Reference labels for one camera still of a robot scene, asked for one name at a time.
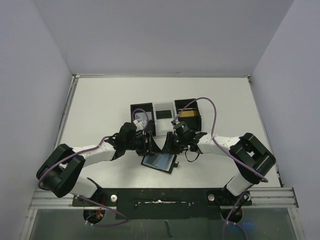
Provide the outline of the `black leather card holder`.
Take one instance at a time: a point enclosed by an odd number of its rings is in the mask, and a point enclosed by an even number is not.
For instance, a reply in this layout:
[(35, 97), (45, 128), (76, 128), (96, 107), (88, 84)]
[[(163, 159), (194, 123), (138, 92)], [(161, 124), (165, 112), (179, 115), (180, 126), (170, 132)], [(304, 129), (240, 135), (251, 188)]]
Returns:
[(160, 172), (171, 174), (174, 168), (177, 168), (179, 162), (176, 161), (177, 155), (169, 153), (157, 153), (145, 155), (141, 165)]

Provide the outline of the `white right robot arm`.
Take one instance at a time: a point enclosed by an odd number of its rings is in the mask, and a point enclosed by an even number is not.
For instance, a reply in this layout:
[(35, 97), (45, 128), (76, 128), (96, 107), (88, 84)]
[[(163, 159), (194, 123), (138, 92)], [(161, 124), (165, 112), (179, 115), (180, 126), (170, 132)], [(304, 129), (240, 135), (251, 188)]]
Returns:
[(267, 173), (276, 164), (275, 156), (252, 133), (238, 137), (212, 137), (207, 132), (168, 132), (161, 149), (163, 153), (180, 154), (189, 149), (197, 154), (216, 154), (230, 157), (238, 173), (224, 186), (223, 200), (230, 205), (253, 185), (267, 183)]

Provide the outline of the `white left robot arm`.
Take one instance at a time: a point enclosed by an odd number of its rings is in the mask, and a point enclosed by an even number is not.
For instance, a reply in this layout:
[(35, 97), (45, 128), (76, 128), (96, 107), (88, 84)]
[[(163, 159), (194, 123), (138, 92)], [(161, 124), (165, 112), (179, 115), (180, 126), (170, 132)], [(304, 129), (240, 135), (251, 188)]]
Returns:
[(36, 173), (38, 185), (58, 198), (67, 194), (82, 196), (88, 204), (100, 203), (102, 193), (93, 180), (80, 176), (84, 167), (104, 161), (114, 161), (126, 151), (138, 156), (161, 153), (151, 132), (143, 132), (137, 121), (124, 123), (119, 132), (103, 137), (96, 145), (70, 147), (58, 145)]

